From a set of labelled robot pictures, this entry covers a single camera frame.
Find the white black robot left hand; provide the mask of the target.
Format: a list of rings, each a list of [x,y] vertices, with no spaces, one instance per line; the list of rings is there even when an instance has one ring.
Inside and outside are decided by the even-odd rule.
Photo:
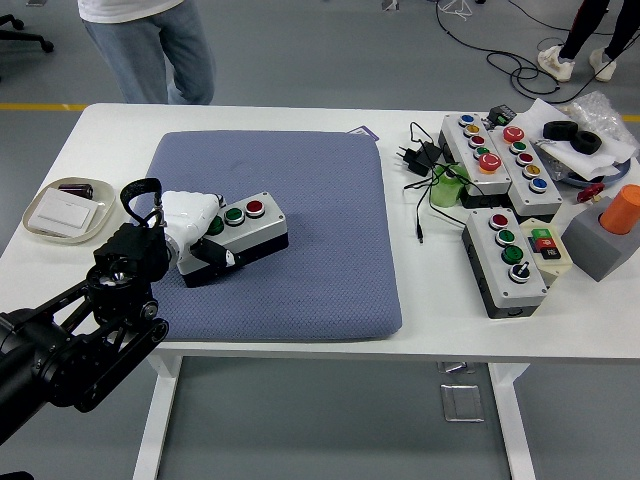
[[[220,208],[226,205],[221,195],[166,191],[162,195],[162,205],[171,266],[186,275],[195,270],[198,262],[216,268],[236,265],[236,257],[231,251],[205,238]]]

